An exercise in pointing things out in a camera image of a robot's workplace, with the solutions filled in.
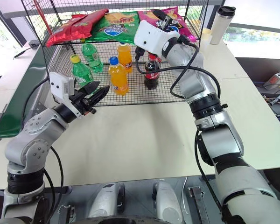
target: chip bag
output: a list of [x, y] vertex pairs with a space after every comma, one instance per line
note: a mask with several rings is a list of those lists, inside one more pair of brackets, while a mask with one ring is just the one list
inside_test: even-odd
[[63, 24], [60, 28], [53, 32], [53, 34], [49, 37], [46, 46], [50, 47], [53, 44], [90, 37], [92, 26], [96, 24], [107, 12], [108, 9], [104, 8], [88, 15], [72, 15], [71, 19], [67, 23]]
[[86, 42], [118, 41], [134, 43], [134, 37], [139, 26], [137, 12], [108, 13], [94, 27], [91, 37]]
[[[175, 30], [179, 34], [188, 37], [192, 42], [196, 42], [196, 37], [192, 35], [183, 18], [178, 14], [178, 7], [167, 8], [162, 11], [172, 18], [172, 23], [168, 25], [166, 32]], [[163, 20], [156, 17], [152, 11], [138, 11], [138, 14], [140, 20], [146, 20], [155, 27], [160, 28], [163, 23]]]

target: yellow bottle cap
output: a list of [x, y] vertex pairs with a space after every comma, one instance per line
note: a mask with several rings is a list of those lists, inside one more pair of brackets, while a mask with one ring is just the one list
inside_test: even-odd
[[78, 55], [72, 55], [70, 56], [70, 60], [71, 62], [73, 62], [74, 64], [79, 63], [81, 61], [81, 59], [79, 58]]

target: orange bottle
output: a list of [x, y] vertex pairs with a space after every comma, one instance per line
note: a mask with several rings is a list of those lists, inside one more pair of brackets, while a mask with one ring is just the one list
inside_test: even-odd
[[111, 76], [112, 88], [116, 95], [124, 96], [129, 91], [129, 86], [126, 79], [126, 70], [119, 63], [117, 57], [110, 57], [109, 74]]
[[119, 42], [117, 45], [119, 63], [125, 67], [126, 72], [130, 73], [133, 71], [132, 67], [132, 56], [131, 47], [128, 43]]

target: white tumbler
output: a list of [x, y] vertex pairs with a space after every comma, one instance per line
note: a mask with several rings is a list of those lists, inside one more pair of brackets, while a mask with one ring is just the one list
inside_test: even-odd
[[218, 9], [211, 27], [213, 37], [210, 44], [219, 44], [234, 15], [235, 7], [222, 6]]

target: wire mesh shelf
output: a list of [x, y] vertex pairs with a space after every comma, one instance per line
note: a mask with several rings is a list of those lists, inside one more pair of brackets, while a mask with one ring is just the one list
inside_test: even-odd
[[[102, 8], [108, 8], [109, 12], [131, 12], [147, 11], [152, 8], [165, 9], [169, 7], [179, 7], [178, 13], [184, 18], [186, 25], [191, 33], [197, 38], [196, 44], [199, 45], [208, 0], [21, 0], [26, 10], [28, 20], [39, 39], [45, 57], [48, 72], [55, 71], [67, 76], [72, 76], [72, 63], [70, 56], [78, 54], [81, 61], [85, 64], [82, 55], [82, 41], [76, 40], [56, 44], [47, 48], [45, 43], [49, 38], [49, 32], [41, 15], [39, 15], [35, 5], [43, 11], [52, 32], [66, 23], [73, 14], [90, 14]], [[109, 58], [117, 56], [117, 42], [93, 42], [98, 50], [98, 54], [104, 64], [104, 69], [100, 73], [93, 73], [94, 80], [101, 82], [101, 86], [111, 85], [110, 75], [108, 74]], [[131, 45], [133, 59], [133, 72], [127, 74], [129, 92], [125, 96], [117, 96], [112, 90], [97, 105], [134, 105], [150, 103], [168, 103], [183, 101], [172, 96], [169, 89], [175, 81], [176, 76], [171, 71], [162, 72], [159, 78], [158, 87], [148, 90], [144, 86], [144, 75], [140, 74], [134, 66], [134, 51], [136, 46]], [[148, 60], [146, 53], [140, 58], [140, 68], [144, 70], [144, 63]], [[161, 63], [161, 68], [169, 65], [166, 61]], [[179, 87], [176, 86], [174, 92], [180, 94]]]

